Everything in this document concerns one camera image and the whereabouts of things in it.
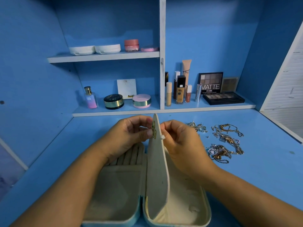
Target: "person's right arm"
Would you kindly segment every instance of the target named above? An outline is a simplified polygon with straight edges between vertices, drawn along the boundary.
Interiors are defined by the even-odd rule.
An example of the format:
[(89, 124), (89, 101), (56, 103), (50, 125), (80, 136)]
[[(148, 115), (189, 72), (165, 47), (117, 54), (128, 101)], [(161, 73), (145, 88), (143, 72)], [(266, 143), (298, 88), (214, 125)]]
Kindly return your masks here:
[(176, 167), (222, 202), (242, 225), (303, 226), (303, 211), (214, 164), (195, 129), (171, 120), (161, 124), (161, 131)]

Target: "black and gold round compact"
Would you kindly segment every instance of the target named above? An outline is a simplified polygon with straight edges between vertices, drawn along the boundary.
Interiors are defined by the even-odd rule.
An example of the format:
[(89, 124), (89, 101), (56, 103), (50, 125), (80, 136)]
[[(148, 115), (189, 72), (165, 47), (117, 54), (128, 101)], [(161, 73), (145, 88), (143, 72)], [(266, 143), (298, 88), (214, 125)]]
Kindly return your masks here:
[(104, 104), (105, 107), (109, 110), (115, 110), (120, 107), (123, 107), (124, 100), (122, 98), (122, 95), (120, 94), (112, 94), (109, 96), (104, 97)]

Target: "pink and purple bottle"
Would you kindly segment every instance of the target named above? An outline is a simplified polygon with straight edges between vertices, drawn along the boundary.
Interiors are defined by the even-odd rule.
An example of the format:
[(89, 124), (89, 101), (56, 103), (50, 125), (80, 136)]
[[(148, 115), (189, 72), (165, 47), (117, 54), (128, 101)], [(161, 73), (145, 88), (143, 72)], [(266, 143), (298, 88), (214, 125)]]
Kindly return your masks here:
[(96, 99), (96, 95), (92, 92), (91, 87), (87, 86), (84, 87), (85, 90), (85, 101), (87, 103), (87, 107), (89, 109), (97, 108), (98, 107), (98, 102)]

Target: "jewelry box lid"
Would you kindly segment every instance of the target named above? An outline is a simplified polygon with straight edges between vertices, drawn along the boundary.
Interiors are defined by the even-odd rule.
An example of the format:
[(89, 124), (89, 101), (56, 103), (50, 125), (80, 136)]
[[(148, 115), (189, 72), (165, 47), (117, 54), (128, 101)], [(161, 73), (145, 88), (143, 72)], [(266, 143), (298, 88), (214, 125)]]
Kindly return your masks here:
[(149, 139), (146, 175), (147, 206), (152, 220), (166, 205), (169, 197), (169, 172), (157, 114), (153, 116), (153, 132), (153, 137)]

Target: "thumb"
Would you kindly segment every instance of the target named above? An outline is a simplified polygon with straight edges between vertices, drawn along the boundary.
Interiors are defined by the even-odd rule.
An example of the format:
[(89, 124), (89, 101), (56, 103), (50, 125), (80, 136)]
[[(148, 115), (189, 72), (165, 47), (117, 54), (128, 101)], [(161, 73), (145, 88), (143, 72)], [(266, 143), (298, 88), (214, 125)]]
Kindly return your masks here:
[(163, 144), (168, 150), (170, 154), (173, 154), (175, 152), (176, 143), (172, 136), (167, 132), (165, 129), (161, 129), (162, 134), (165, 136), (165, 139), (163, 139)]
[(132, 143), (139, 143), (139, 142), (144, 142), (147, 139), (150, 139), (152, 137), (152, 130), (147, 129), (147, 130), (142, 130), (137, 133), (131, 134), (131, 140)]

